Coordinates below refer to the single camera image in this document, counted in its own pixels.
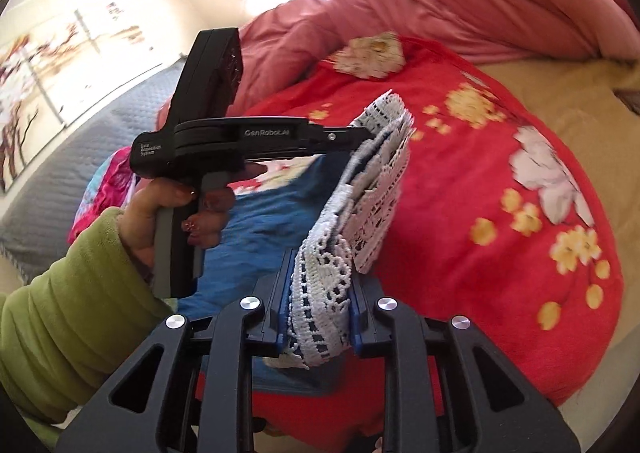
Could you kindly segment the left forearm green sleeve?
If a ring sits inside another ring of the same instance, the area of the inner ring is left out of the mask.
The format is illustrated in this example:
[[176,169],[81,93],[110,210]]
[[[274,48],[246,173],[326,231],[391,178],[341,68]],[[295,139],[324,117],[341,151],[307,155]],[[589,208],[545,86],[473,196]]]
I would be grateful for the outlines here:
[[1,384],[47,450],[58,424],[171,314],[104,211],[32,283],[1,298]]

